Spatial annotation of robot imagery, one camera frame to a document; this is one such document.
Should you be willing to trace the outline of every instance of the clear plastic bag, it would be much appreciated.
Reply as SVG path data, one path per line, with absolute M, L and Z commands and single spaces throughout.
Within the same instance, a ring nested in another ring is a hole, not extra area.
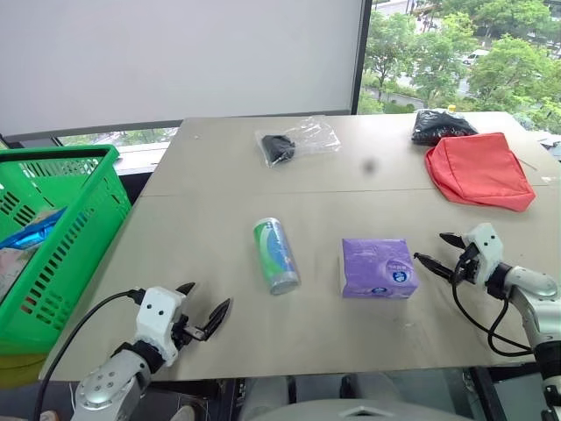
M 320 116 L 308 117 L 285 132 L 256 131 L 255 139 L 268 167 L 305 155 L 336 152 L 341 142 Z
M 416 145 L 436 146 L 441 138 L 470 136 L 477 131 L 456 112 L 447 110 L 419 110 L 411 139 Z

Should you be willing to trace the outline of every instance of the black cable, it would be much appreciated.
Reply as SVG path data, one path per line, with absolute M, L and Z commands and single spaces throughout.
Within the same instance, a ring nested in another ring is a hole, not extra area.
M 498 333 L 495 332 L 491 332 L 489 329 L 487 329 L 484 325 L 480 324 L 477 320 L 475 320 L 468 312 L 467 310 L 464 308 L 464 306 L 461 304 L 461 302 L 459 301 L 458 298 L 458 278 L 459 278 L 459 270 L 461 269 L 461 265 L 463 263 L 463 260 L 460 259 L 458 261 L 458 263 L 456 264 L 456 267 L 454 268 L 454 275 L 452 276 L 451 279 L 451 284 L 452 284 L 452 297 L 454 298 L 454 303 L 456 303 L 456 305 L 458 306 L 459 310 L 462 312 L 462 314 L 465 316 L 465 318 L 467 318 L 472 324 L 474 324 L 476 327 L 478 327 L 480 330 L 482 330 L 483 332 L 487 333 L 487 335 L 491 335 L 491 337 L 495 337 L 499 340 L 502 340 L 503 342 L 506 342 L 507 344 L 510 344 L 512 346 L 517 346 L 521 349 L 524 350 L 525 354 L 524 355 L 530 355 L 532 353 L 532 348 L 530 348 L 529 346 L 525 346 L 522 344 L 519 344 L 518 342 L 514 342 L 513 340 L 507 339 L 502 337 L 501 335 L 499 335 Z
M 41 410 L 43 408 L 43 399 L 45 398 L 46 386 L 51 380 L 51 376 L 53 375 L 56 366 L 59 364 L 62 355 L 66 352 L 68 346 L 70 345 L 70 342 L 72 342 L 72 340 L 75 338 L 78 331 L 80 331 L 80 329 L 85 325 L 88 319 L 91 318 L 94 315 L 94 313 L 96 313 L 96 311 L 101 309 L 105 304 L 115 300 L 116 298 L 120 298 L 121 296 L 129 296 L 134 299 L 135 295 L 138 293 L 139 291 L 135 289 L 130 289 L 128 291 L 123 291 L 123 292 L 119 292 L 118 294 L 113 294 L 112 296 L 108 296 L 107 298 L 96 304 L 96 306 L 90 311 L 88 311 L 86 315 L 82 318 L 82 320 L 78 322 L 78 325 L 76 325 L 76 327 L 72 330 L 70 335 L 68 335 L 67 340 L 60 348 L 59 353 L 57 353 L 56 357 L 54 357 L 53 362 L 51 363 L 49 369 L 46 371 L 45 377 L 43 378 L 43 381 L 39 386 L 39 391 L 37 392 L 37 400 L 35 401 L 35 411 L 33 412 L 33 421 L 39 421 L 41 417 Z
M 530 355 L 532 352 L 530 351 L 520 351 L 517 353 L 505 353 L 504 351 L 501 351 L 500 349 L 498 349 L 494 343 L 493 343 L 493 336 L 494 336 L 494 331 L 497 329 L 497 326 L 499 325 L 499 323 L 502 321 L 502 319 L 505 317 L 505 314 L 507 314 L 507 310 L 508 310 L 508 299 L 504 299 L 502 300 L 503 304 L 502 304 L 502 310 L 499 313 L 499 316 L 497 316 L 497 318 L 494 320 L 493 324 L 491 325 L 491 328 L 489 329 L 489 333 L 487 334 L 487 344 L 489 344 L 489 347 L 497 354 L 502 355 L 503 357 L 522 357 L 523 355 Z

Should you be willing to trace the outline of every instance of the black item in plastic bag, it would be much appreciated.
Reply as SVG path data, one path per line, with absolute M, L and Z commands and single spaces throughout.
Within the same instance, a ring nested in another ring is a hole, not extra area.
M 478 133 L 455 112 L 419 110 L 411 139 L 416 145 L 436 146 L 441 138 L 472 134 Z
M 288 161 L 295 155 L 295 143 L 286 136 L 267 135 L 261 140 L 266 160 L 273 164 Z

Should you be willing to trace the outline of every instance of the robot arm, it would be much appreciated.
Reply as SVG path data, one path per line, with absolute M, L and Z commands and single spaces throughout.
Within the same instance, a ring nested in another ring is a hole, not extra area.
M 463 236 L 447 232 L 440 237 L 464 249 L 453 271 L 427 255 L 415 257 L 453 287 L 468 281 L 516 307 L 543 377 L 550 407 L 542 413 L 543 420 L 561 420 L 561 287 L 547 274 L 503 263 L 502 243 L 491 224 L 480 224 Z
M 231 300 L 218 305 L 209 322 L 198 328 L 183 314 L 186 294 L 194 283 L 177 291 L 149 288 L 137 315 L 135 342 L 123 343 L 102 366 L 80 382 L 74 421 L 129 419 L 145 394 L 152 375 L 171 366 L 192 339 L 207 340 L 224 320 Z

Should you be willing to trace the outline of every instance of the green plastic basket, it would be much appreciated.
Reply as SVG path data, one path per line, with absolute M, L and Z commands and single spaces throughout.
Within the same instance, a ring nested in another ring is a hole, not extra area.
M 42 211 L 66 207 L 0 303 L 0 354 L 54 345 L 131 204 L 113 146 L 0 153 L 0 239 Z

